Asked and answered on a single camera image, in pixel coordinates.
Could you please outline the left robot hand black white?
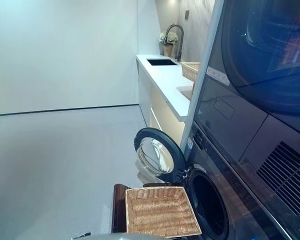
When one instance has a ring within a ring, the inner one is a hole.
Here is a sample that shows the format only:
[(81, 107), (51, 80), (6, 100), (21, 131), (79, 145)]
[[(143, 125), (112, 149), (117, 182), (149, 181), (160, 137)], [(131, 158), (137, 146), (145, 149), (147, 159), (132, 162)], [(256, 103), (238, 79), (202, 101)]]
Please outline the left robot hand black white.
[(80, 238), (84, 238), (84, 237), (88, 237), (88, 236), (91, 236), (91, 232), (86, 232), (84, 234), (80, 234), (78, 236), (75, 236), (75, 237), (72, 237), (71, 240), (76, 240), (76, 239), (80, 239)]

